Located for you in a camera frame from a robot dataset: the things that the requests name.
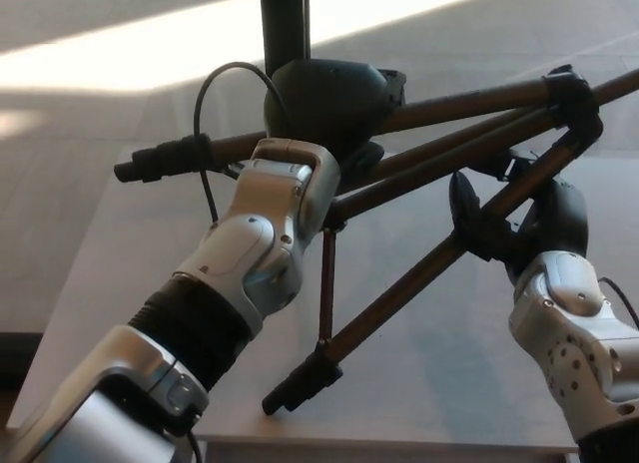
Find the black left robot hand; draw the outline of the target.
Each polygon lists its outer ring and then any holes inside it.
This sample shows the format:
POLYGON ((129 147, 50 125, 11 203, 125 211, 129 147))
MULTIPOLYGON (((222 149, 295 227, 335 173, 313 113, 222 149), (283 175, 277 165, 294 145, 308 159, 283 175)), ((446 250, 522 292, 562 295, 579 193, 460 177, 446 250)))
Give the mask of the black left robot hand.
POLYGON ((368 172, 384 155, 373 130, 405 103, 406 76, 370 64, 308 59, 279 68, 267 91, 267 135, 325 147, 345 177, 368 172))

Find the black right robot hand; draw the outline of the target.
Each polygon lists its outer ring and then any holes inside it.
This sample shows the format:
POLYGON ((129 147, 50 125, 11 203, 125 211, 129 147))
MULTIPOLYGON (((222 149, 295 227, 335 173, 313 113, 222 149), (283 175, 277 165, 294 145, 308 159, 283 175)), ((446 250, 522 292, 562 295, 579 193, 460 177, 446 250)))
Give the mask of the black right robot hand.
POLYGON ((475 256, 505 265, 512 282, 545 251, 566 250, 584 256, 589 225, 585 198, 544 159, 508 152, 475 168, 506 186, 482 205, 470 180, 452 174, 448 197, 453 235, 475 256))

